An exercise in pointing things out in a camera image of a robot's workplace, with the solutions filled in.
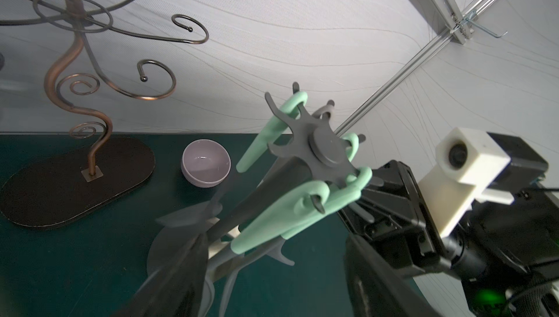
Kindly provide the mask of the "aluminium top rail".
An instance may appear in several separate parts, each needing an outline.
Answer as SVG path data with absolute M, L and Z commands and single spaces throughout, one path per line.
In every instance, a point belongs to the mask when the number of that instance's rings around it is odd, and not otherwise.
M 466 28 L 467 25 L 476 27 L 476 18 L 497 1 L 498 0 L 473 0 L 473 2 L 461 10 L 456 0 L 429 0 L 444 21 L 445 29 L 434 37 L 419 53 L 407 62 L 401 70 L 387 81 L 386 84 L 352 113 L 352 115 L 336 129 L 336 134 L 341 135 L 348 132 L 349 128 L 353 127 L 369 111 L 390 96 L 410 74 L 419 69 L 425 62 L 432 59 L 446 45 L 451 43 L 451 41 L 455 40 L 458 43 L 465 44 L 467 40 L 471 39 L 472 35 L 469 29 Z

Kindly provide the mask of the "green handled grey spatula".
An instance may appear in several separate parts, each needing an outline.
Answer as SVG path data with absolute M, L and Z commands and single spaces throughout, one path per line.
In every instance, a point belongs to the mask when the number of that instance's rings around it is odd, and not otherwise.
M 285 240 L 294 237 L 324 217 L 358 200 L 372 176 L 371 168 L 361 167 L 358 176 L 347 177 L 348 186 L 334 192 L 320 180 L 292 189 L 260 213 L 231 242 L 231 251 L 243 254 L 278 236 Z

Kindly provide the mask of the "grey utensil rack stand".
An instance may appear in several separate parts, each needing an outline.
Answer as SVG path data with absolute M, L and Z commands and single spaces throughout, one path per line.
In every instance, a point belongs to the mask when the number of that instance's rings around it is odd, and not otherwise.
M 221 311 L 227 309 L 237 274 L 263 256 L 288 264 L 281 249 L 287 241 L 276 237 L 243 254 L 230 249 L 231 242 L 265 209 L 292 189 L 314 180 L 325 182 L 331 192 L 348 186 L 348 176 L 358 176 L 359 169 L 348 161 L 347 143 L 330 127 L 333 104 L 328 103 L 314 114 L 299 105 L 301 115 L 288 123 L 280 137 L 268 144 L 265 152 L 283 164 L 275 169 L 243 202 L 224 214 L 221 199 L 237 184 L 242 174 L 231 167 L 227 178 L 213 197 L 159 219 L 162 230 L 156 236 L 147 258 L 150 277 L 168 263 L 184 246 L 191 246 L 198 235 L 208 237 L 208 268 L 198 316 L 205 316 L 215 297 L 214 284 L 227 278 L 221 298 Z

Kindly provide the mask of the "lilac ceramic bowl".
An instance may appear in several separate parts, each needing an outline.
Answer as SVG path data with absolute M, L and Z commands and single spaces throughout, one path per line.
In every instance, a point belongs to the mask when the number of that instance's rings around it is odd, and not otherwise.
M 198 139 L 185 147 L 181 156 L 181 172 L 192 185 L 211 188 L 222 183 L 231 171 L 227 150 L 211 139 Z

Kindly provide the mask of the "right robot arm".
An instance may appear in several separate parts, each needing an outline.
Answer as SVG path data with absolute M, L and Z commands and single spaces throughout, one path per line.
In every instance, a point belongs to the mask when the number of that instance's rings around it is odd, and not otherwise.
M 523 139 L 456 128 L 416 180 L 390 161 L 339 213 L 404 279 L 461 282 L 476 316 L 558 315 L 558 198 L 548 163 Z

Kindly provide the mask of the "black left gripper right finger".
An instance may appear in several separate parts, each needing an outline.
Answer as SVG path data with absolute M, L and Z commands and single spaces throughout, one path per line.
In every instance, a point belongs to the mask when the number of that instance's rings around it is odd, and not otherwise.
M 347 237 L 344 271 L 355 316 L 440 315 L 358 235 Z

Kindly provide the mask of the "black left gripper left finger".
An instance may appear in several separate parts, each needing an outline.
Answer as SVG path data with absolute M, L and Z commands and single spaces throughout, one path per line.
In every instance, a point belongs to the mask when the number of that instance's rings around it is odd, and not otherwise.
M 198 316 L 208 268 L 208 237 L 181 248 L 115 316 Z

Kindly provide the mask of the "green handled grey turner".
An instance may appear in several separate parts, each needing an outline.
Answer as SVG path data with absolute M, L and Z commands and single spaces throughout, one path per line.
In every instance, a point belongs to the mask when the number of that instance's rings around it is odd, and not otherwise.
M 258 133 L 249 148 L 245 151 L 245 154 L 237 163 L 236 171 L 240 174 L 249 170 L 267 150 L 268 144 L 275 142 L 288 128 L 288 123 L 296 120 L 301 115 L 298 106 L 307 103 L 308 94 L 304 91 L 297 91 L 280 107 L 276 106 L 269 92 L 264 95 L 264 98 L 273 116 Z

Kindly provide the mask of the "bronze swirl mug tree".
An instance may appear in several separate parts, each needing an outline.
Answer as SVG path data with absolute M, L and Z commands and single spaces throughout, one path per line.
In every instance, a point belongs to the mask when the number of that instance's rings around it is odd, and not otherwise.
M 43 9 L 49 0 L 31 0 L 36 17 L 20 20 L 19 25 L 51 24 L 73 34 L 68 50 L 45 74 L 44 90 L 52 104 L 87 121 L 70 129 L 74 139 L 94 137 L 89 148 L 48 158 L 13 174 L 1 189 L 1 213 L 24 228 L 59 228 L 107 205 L 118 196 L 140 186 L 155 167 L 152 150 L 132 138 L 113 139 L 109 116 L 88 107 L 80 107 L 63 95 L 67 88 L 77 96 L 96 93 L 107 85 L 116 88 L 101 69 L 87 36 L 114 31 L 113 20 L 100 22 L 97 15 L 110 17 L 112 7 L 99 3 L 93 10 L 88 0 L 64 0 L 65 7 L 52 7 L 52 15 Z

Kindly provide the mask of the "metal wall hook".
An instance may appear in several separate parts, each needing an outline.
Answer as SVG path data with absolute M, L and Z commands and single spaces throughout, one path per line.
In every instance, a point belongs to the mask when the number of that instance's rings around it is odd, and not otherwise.
M 477 27 L 477 29 L 482 30 L 483 32 L 485 32 L 486 34 L 490 35 L 493 38 L 499 39 L 502 38 L 504 36 L 506 36 L 506 34 L 508 34 L 508 31 L 505 31 L 502 34 L 498 34 L 493 32 L 492 30 L 489 30 L 487 27 L 479 24 L 478 22 L 475 21 L 475 19 L 478 17 L 477 11 L 470 11 L 469 14 L 466 14 L 463 19 L 451 30 L 451 34 L 457 33 L 459 31 L 461 31 L 464 27 L 468 27 L 470 25 Z

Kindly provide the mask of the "green handled grey spoon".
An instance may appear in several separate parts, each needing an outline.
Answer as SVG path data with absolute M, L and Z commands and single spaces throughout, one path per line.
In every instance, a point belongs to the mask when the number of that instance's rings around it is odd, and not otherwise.
M 352 162 L 358 152 L 360 146 L 360 138 L 356 133 L 348 132 L 342 136 L 343 141 L 347 143 L 346 156 L 349 162 Z

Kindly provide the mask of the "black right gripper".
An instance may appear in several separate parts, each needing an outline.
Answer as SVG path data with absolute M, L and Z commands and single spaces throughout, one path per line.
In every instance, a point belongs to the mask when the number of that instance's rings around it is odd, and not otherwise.
M 346 229 L 367 244 L 403 278 L 451 269 L 451 259 L 410 167 L 391 160 L 356 202 L 338 211 Z

